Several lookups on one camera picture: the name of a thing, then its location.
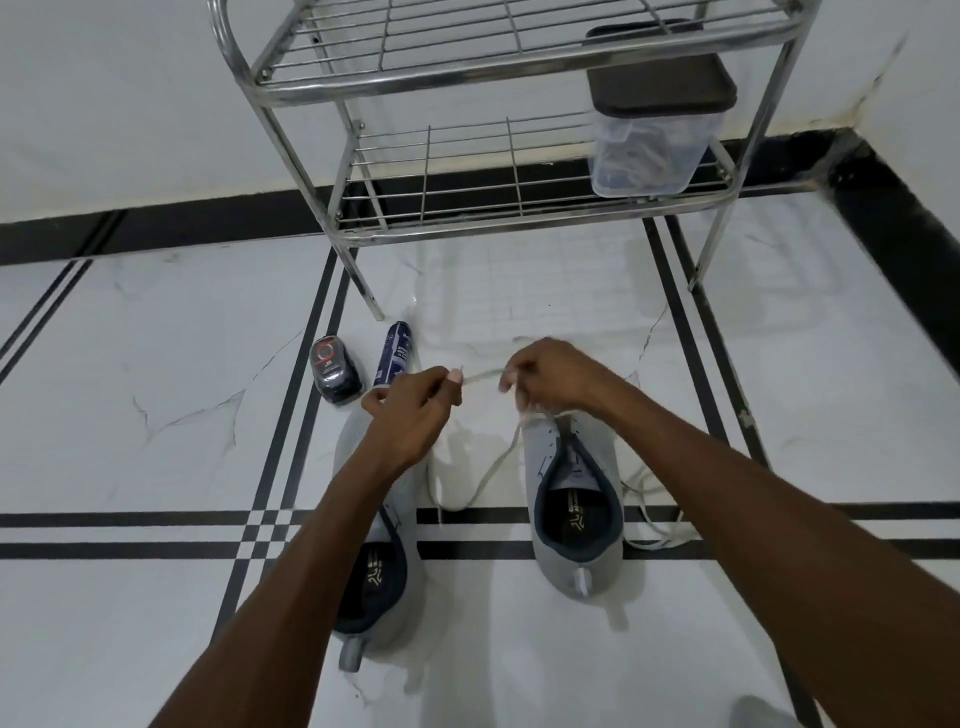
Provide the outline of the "blue spray can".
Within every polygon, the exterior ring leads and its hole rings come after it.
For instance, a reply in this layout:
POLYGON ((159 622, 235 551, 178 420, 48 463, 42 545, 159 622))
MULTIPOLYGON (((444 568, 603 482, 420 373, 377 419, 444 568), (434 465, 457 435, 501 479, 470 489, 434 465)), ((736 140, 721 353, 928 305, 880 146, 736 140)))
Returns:
POLYGON ((382 347, 372 387, 390 386, 398 376, 406 374, 414 353, 413 331, 407 321, 396 321, 388 332, 382 347))

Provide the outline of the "grey sneaker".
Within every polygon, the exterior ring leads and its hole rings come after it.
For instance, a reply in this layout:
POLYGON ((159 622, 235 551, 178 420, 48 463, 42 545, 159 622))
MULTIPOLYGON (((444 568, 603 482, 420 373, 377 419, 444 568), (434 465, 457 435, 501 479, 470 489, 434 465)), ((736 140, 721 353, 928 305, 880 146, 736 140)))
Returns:
POLYGON ((575 600, 617 580, 624 512, 615 434, 579 410, 520 421, 534 558, 547 580, 575 600))
POLYGON ((425 456, 391 485, 354 561, 332 631, 343 673, 356 674, 364 657, 393 650, 419 617, 426 573, 417 495, 427 480, 425 456))

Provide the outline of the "person's left hand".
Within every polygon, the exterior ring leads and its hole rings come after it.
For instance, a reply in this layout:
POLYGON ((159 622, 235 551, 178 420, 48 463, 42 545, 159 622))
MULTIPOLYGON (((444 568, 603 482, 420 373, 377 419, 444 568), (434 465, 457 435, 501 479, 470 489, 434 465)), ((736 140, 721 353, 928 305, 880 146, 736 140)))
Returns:
POLYGON ((370 422, 355 455, 369 483, 386 487, 420 463, 462 404, 463 386, 426 389, 420 374, 403 373, 361 400, 370 422))

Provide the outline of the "black shoe polish applicator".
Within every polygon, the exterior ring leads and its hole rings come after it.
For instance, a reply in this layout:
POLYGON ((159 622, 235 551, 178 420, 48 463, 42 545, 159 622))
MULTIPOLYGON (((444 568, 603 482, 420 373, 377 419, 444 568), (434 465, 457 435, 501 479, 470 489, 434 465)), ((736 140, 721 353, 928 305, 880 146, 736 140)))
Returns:
POLYGON ((342 407, 364 393, 361 371, 338 336, 329 334, 315 341, 308 360, 318 394, 331 406, 342 407))

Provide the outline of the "clear container with brown lid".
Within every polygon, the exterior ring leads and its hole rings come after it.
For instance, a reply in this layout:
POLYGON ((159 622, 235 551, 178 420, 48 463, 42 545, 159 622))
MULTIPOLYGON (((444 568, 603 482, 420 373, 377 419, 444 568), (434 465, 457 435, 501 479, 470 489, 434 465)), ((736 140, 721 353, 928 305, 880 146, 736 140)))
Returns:
POLYGON ((586 71, 594 114, 591 187, 606 199, 684 191, 738 102, 719 54, 586 71))

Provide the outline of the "white shoelace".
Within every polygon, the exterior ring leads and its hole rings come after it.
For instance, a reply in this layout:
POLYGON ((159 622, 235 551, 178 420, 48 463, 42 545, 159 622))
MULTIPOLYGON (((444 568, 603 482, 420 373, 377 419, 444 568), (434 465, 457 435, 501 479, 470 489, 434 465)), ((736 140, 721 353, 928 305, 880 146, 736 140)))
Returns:
POLYGON ((486 489, 487 485, 497 474, 500 467, 518 447, 524 427, 530 426, 534 422, 539 421, 556 421, 559 418, 571 416, 576 411, 576 409, 553 411, 540 408, 527 408, 521 410, 518 414, 517 424, 512 433, 510 443, 507 445, 506 449, 504 449, 499 455, 496 456, 496 458, 494 458, 486 471, 482 474, 469 498, 463 504, 456 507, 444 504, 441 495, 437 489, 435 489, 433 482, 429 478, 427 479, 426 483, 424 484, 424 492, 431 504, 431 507, 438 512, 445 511, 448 513, 462 513, 472 508, 486 489))
POLYGON ((662 552, 675 550, 699 537, 696 528, 690 525, 686 512, 676 503, 664 505, 670 510, 672 517, 656 519, 651 514, 652 506, 648 505, 648 495, 664 491, 664 486, 646 464, 640 464, 635 473, 622 479, 621 495, 629 496, 634 503, 630 504, 639 515, 640 523, 646 528, 652 539, 630 538, 627 534, 622 537, 623 544, 637 552, 662 552))

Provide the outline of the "person's right forearm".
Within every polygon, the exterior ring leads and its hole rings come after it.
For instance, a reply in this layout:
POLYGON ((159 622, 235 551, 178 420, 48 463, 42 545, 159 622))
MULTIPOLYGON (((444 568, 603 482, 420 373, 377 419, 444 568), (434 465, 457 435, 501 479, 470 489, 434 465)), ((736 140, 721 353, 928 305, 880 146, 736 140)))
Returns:
POLYGON ((583 408, 667 487, 837 728, 960 728, 960 592, 615 375, 583 408))

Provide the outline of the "person's right hand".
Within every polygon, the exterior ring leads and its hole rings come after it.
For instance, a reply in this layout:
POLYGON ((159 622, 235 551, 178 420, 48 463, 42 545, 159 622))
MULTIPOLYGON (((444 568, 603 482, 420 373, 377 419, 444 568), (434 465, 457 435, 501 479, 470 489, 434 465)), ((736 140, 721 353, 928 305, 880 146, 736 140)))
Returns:
POLYGON ((629 391, 628 382, 565 340, 543 337, 511 358, 536 358, 546 410, 599 415, 629 391))

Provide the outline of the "person's left forearm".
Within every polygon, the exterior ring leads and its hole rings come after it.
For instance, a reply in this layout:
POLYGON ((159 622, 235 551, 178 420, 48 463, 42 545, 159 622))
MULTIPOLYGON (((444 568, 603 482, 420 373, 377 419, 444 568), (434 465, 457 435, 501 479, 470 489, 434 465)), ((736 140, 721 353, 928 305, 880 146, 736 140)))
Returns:
POLYGON ((389 488, 428 451, 362 443, 149 728, 307 728, 354 561, 389 488))

